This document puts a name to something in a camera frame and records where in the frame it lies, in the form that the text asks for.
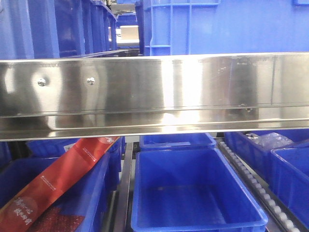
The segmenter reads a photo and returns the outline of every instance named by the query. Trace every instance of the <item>stainless steel shelf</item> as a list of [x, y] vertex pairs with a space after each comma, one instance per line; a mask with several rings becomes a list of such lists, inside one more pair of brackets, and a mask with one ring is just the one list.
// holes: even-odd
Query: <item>stainless steel shelf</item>
[[0, 140], [307, 128], [308, 74], [309, 53], [0, 61]]

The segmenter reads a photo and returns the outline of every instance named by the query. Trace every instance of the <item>blue plastic crate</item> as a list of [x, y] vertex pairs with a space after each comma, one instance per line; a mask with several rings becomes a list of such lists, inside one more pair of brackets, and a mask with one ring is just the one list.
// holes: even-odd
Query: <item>blue plastic crate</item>
[[107, 151], [110, 154], [111, 160], [109, 163], [111, 178], [110, 178], [110, 188], [112, 190], [117, 189], [119, 184], [119, 172], [121, 172], [121, 142], [122, 138], [119, 138], [113, 146]]
[[121, 140], [121, 154], [124, 154], [126, 152], [126, 137], [122, 137]]
[[11, 152], [7, 142], [0, 142], [0, 168], [12, 160]]
[[145, 55], [309, 51], [307, 0], [143, 0]]
[[[291, 139], [294, 144], [284, 147], [297, 147], [302, 146], [301, 142], [309, 139], [309, 129], [303, 130], [265, 130], [265, 131], [252, 131], [257, 135], [264, 135], [271, 132], [276, 132], [287, 138]], [[271, 164], [270, 164], [270, 150], [263, 148], [249, 139], [241, 132], [226, 132], [225, 142], [236, 152], [242, 159], [244, 159], [264, 180], [268, 183], [271, 177]]]
[[271, 190], [309, 228], [309, 148], [271, 153]]
[[144, 13], [142, 1], [135, 3], [136, 19], [139, 25], [140, 54], [144, 54]]
[[215, 140], [208, 133], [181, 133], [140, 136], [140, 150], [181, 150], [214, 148]]
[[117, 49], [116, 18], [103, 2], [93, 0], [91, 9], [93, 51], [105, 52]]
[[91, 6], [92, 6], [92, 0], [82, 0], [83, 26], [84, 26], [84, 39], [85, 39], [85, 53], [86, 54], [93, 53]]
[[267, 217], [217, 149], [137, 154], [135, 232], [264, 232]]
[[1, 0], [0, 59], [34, 58], [28, 3]]
[[78, 139], [46, 139], [27, 142], [34, 157], [59, 157], [67, 152]]
[[[77, 232], [100, 231], [101, 215], [107, 208], [109, 189], [106, 189], [104, 180], [108, 178], [109, 158], [105, 154], [90, 172], [53, 204], [61, 208], [61, 214], [85, 216]], [[0, 189], [0, 208], [55, 160], [37, 158], [14, 161], [0, 174], [0, 185], [5, 186]]]
[[54, 0], [60, 57], [85, 54], [82, 2]]
[[125, 13], [118, 15], [116, 23], [116, 26], [118, 28], [121, 26], [133, 26], [133, 25], [137, 25], [136, 13]]
[[134, 4], [136, 0], [117, 0], [117, 4]]

